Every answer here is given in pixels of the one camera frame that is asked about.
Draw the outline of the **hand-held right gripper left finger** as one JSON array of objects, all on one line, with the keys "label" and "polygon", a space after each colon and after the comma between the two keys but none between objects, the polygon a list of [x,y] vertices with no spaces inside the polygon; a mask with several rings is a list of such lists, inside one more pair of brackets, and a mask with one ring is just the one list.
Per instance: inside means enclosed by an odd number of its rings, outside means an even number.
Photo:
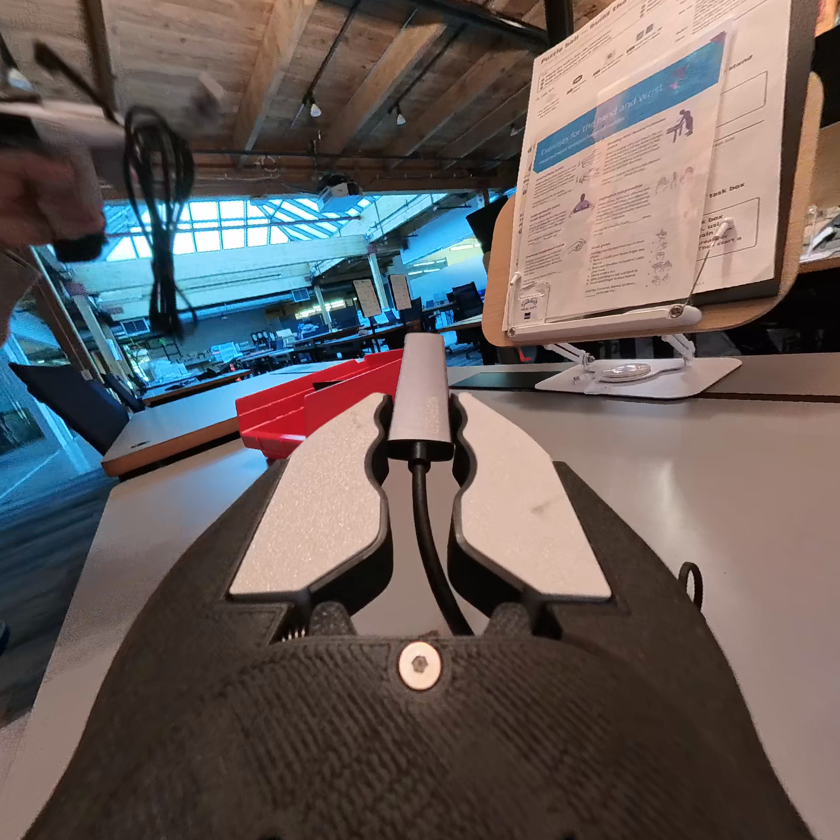
[{"label": "hand-held right gripper left finger", "polygon": [[287,459],[227,596],[235,602],[365,607],[393,573],[387,432],[375,392],[318,428]]}]

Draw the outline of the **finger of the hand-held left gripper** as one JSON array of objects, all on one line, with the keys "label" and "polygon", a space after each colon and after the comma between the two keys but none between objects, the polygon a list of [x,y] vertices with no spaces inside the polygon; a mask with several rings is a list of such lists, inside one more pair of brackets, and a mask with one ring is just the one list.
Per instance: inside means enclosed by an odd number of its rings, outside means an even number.
[{"label": "finger of the hand-held left gripper", "polygon": [[106,184],[123,182],[125,130],[99,106],[59,100],[28,103],[39,138],[72,163],[80,175]]}]

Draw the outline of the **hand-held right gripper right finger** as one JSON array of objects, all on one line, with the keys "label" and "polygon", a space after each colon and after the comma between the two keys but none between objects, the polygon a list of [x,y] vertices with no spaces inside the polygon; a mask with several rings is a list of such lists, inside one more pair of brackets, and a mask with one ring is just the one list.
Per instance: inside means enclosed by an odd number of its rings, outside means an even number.
[{"label": "hand-held right gripper right finger", "polygon": [[448,578],[474,607],[608,602],[613,592],[551,456],[474,396],[451,396]]}]

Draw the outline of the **red plastic bin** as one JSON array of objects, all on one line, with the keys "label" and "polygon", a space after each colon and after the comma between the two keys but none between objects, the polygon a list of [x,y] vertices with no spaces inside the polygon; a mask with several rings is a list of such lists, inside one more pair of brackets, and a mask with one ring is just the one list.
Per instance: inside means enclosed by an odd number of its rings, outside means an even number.
[{"label": "red plastic bin", "polygon": [[372,353],[320,371],[282,375],[277,385],[237,399],[244,446],[285,459],[321,426],[372,394],[394,396],[403,350]]}]

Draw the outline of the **grey usb hub with cable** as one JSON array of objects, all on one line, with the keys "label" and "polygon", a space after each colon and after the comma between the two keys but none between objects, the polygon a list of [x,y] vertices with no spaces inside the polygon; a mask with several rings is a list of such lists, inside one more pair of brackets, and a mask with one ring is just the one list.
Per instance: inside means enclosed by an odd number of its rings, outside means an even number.
[{"label": "grey usb hub with cable", "polygon": [[387,438],[389,459],[406,463],[412,478],[413,524],[430,591],[449,631],[473,635],[438,555],[428,509],[427,474],[432,464],[453,459],[445,343],[440,335],[406,336]]}]

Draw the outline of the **person's left forearm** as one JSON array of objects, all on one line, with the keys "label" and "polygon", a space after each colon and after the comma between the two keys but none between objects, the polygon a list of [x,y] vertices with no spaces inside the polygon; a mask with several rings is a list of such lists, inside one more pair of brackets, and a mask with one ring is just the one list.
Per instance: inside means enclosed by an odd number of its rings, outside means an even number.
[{"label": "person's left forearm", "polygon": [[20,299],[36,283],[39,271],[10,249],[1,247],[1,346],[9,338],[11,320]]}]

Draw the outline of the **grey desk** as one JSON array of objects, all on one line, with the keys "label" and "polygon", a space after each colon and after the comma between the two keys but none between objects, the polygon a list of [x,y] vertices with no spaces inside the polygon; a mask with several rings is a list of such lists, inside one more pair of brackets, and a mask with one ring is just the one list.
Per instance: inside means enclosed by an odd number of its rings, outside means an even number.
[{"label": "grey desk", "polygon": [[[571,467],[672,572],[699,566],[702,612],[776,773],[813,834],[838,838],[838,405],[471,395]],[[112,491],[2,769],[2,838],[26,834],[48,800],[144,603],[266,468],[234,442]]]}]

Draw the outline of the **glass skylight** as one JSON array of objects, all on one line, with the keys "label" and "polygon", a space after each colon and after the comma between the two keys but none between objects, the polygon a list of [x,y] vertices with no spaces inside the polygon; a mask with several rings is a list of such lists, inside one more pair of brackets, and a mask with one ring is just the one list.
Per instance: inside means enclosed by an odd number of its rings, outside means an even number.
[{"label": "glass skylight", "polygon": [[[245,198],[194,199],[184,205],[175,226],[176,255],[217,250],[255,248],[319,242],[350,233],[353,221],[377,204],[365,196],[349,209],[323,211],[315,200],[303,196],[250,201]],[[151,212],[139,203],[136,213],[129,203],[104,207],[105,244],[100,260],[128,261],[151,257]]]}]

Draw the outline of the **grey table with wooden edge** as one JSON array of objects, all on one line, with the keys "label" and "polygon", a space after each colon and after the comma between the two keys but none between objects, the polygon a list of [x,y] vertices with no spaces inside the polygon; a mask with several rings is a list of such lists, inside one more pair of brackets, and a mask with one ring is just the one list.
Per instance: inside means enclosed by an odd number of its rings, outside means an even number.
[{"label": "grey table with wooden edge", "polygon": [[147,408],[133,415],[102,457],[101,467],[107,476],[129,477],[166,460],[189,457],[200,448],[236,439],[238,399],[336,364],[332,361],[292,365]]}]

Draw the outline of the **dark blue chair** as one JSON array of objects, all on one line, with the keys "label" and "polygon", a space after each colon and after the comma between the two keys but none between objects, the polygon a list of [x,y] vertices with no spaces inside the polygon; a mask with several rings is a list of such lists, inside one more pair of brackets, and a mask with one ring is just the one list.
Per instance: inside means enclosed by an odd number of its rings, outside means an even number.
[{"label": "dark blue chair", "polygon": [[69,366],[8,363],[28,392],[90,446],[105,455],[130,421],[128,410],[103,385]]}]

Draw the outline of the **wooden book stand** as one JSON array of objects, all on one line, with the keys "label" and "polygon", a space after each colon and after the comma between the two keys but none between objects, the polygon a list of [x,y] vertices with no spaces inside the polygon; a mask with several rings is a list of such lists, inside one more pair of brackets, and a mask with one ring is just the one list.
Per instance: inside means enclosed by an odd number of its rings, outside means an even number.
[{"label": "wooden book stand", "polygon": [[[693,342],[689,341],[692,333],[722,331],[697,330],[702,318],[697,288],[711,249],[719,245],[727,231],[733,228],[730,217],[714,224],[710,245],[702,261],[698,260],[697,254],[695,277],[685,299],[554,322],[537,327],[533,332],[522,331],[517,336],[510,336],[504,319],[511,278],[511,248],[516,240],[517,193],[518,183],[516,195],[496,222],[482,330],[486,339],[499,347],[542,345],[577,362],[571,371],[546,381],[542,389],[659,400],[681,399],[705,391],[739,368],[741,362],[738,359],[694,361],[696,351]],[[782,301],[789,297],[793,288]],[[767,297],[751,297],[746,288],[741,288],[740,292],[740,300],[773,298],[776,295],[773,288],[770,288]],[[761,318],[733,329],[761,322],[781,303]]]}]

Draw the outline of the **black monitor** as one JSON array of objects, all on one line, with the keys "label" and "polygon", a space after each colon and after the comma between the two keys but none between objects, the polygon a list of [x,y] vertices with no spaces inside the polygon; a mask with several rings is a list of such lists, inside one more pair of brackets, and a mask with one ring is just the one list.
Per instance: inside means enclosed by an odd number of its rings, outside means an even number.
[{"label": "black monitor", "polygon": [[503,194],[465,217],[472,234],[479,242],[483,254],[488,254],[491,251],[495,225],[501,210],[507,203],[508,196]]}]

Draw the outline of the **white instruction sheet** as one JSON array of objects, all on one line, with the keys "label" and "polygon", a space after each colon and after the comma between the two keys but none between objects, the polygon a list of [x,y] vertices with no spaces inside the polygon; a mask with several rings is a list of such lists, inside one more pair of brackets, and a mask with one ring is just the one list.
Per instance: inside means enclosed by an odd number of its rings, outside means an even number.
[{"label": "white instruction sheet", "polygon": [[632,71],[734,18],[698,260],[708,251],[714,224],[730,217],[733,228],[710,250],[697,292],[709,302],[738,300],[741,288],[751,297],[769,296],[781,215],[791,11],[792,3],[783,1],[610,3],[533,62],[518,214],[538,178],[543,137],[593,110],[595,97]]}]

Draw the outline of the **dark grey backing board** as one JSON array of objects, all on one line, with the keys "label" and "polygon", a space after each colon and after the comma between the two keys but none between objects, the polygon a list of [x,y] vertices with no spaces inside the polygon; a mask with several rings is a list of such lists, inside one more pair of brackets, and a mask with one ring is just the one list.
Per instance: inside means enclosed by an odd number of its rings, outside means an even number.
[{"label": "dark grey backing board", "polygon": [[812,74],[815,26],[820,2],[793,2],[780,145],[780,221],[776,242],[774,297],[719,302],[701,300],[700,332],[740,327],[761,318],[782,302],[799,272],[805,210],[810,202],[816,142],[823,106],[823,85]]}]

